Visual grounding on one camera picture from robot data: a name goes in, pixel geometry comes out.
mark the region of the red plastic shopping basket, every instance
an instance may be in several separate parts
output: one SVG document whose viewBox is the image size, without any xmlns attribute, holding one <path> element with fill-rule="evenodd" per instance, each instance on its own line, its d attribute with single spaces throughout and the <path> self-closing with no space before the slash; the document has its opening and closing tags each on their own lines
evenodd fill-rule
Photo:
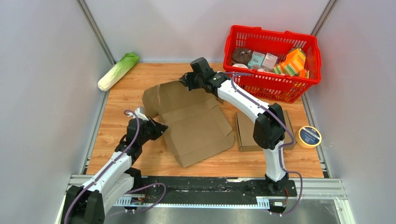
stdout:
<svg viewBox="0 0 396 224">
<path fill-rule="evenodd" d="M 278 62 L 286 59 L 287 53 L 300 46 L 306 54 L 305 69 L 309 70 L 309 79 L 281 76 L 275 73 L 232 67 L 231 55 L 235 48 L 244 47 L 260 53 L 278 56 Z M 235 82 L 250 94 L 273 100 L 293 103 L 313 84 L 318 84 L 320 76 L 320 52 L 315 36 L 262 30 L 260 27 L 234 25 L 227 38 L 223 68 L 227 72 L 244 72 L 252 76 L 242 76 Z"/>
</svg>

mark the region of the gray floor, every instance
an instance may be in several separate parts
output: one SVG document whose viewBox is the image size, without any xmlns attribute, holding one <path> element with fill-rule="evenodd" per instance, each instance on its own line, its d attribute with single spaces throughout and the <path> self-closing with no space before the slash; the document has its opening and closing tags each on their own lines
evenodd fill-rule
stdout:
<svg viewBox="0 0 396 224">
<path fill-rule="evenodd" d="M 289 200 L 288 208 L 294 205 Z M 108 212 L 105 224 L 339 224 L 333 200 L 302 200 L 288 216 L 275 217 L 257 209 L 153 208 L 136 214 L 117 214 L 122 207 Z"/>
</svg>

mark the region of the white wall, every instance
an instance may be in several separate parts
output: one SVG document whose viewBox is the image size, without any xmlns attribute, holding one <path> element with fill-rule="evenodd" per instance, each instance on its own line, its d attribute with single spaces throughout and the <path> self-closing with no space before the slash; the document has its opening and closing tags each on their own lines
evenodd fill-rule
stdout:
<svg viewBox="0 0 396 224">
<path fill-rule="evenodd" d="M 328 0 L 85 0 L 118 61 L 223 61 L 234 24 L 310 33 Z"/>
<path fill-rule="evenodd" d="M 0 222 L 54 223 L 110 64 L 74 0 L 0 1 Z"/>
<path fill-rule="evenodd" d="M 322 82 L 309 100 L 356 223 L 394 223 L 396 5 L 340 0 L 318 35 Z"/>
</svg>

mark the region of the wooden tabletop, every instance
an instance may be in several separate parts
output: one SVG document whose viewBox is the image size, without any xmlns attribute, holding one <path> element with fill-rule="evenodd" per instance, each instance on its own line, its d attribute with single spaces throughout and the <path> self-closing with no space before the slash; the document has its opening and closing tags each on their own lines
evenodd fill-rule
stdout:
<svg viewBox="0 0 396 224">
<path fill-rule="evenodd" d="M 223 70 L 222 64 L 212 63 L 214 70 Z M 126 134 L 130 118 L 123 114 L 125 109 L 134 110 L 143 106 L 141 97 L 145 89 L 172 80 L 179 79 L 185 72 L 191 71 L 189 63 L 139 63 L 132 68 L 109 93 L 98 136 L 91 155 L 87 174 L 95 174 L 110 159 L 120 138 Z M 263 99 L 270 104 L 275 101 Z M 297 100 L 293 104 L 278 102 L 289 113 L 294 130 L 308 125 L 303 103 Z M 224 116 L 235 128 L 235 112 L 239 111 L 228 102 L 219 104 Z M 296 144 L 293 150 L 284 152 L 285 166 L 295 170 L 303 177 L 323 177 L 316 149 L 305 149 Z M 266 164 L 263 152 L 238 151 L 237 141 L 232 148 L 207 158 L 189 167 L 183 168 L 175 161 L 167 149 L 165 140 L 159 138 L 148 141 L 143 153 L 133 165 L 142 175 L 165 176 L 229 176 L 264 177 Z"/>
</svg>

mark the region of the folded cardboard box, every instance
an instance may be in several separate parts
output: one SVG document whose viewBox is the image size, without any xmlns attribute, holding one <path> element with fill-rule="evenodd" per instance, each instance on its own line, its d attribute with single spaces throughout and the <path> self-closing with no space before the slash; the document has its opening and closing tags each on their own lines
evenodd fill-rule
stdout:
<svg viewBox="0 0 396 224">
<path fill-rule="evenodd" d="M 285 124 L 287 128 L 294 134 L 293 128 L 291 127 L 291 122 L 287 111 L 283 111 L 285 118 Z M 238 141 L 238 148 L 240 152 L 253 152 L 262 151 L 262 148 L 257 145 L 253 139 L 253 129 L 255 124 L 250 120 L 244 113 L 235 113 L 235 125 L 236 125 L 236 139 Z M 284 143 L 291 142 L 290 136 L 285 133 Z M 284 150 L 292 150 L 296 143 L 283 148 Z"/>
<path fill-rule="evenodd" d="M 232 128 L 216 98 L 203 89 L 188 91 L 173 81 L 147 89 L 142 100 L 146 116 L 160 116 L 169 126 L 163 136 L 182 167 L 234 145 Z"/>
</svg>

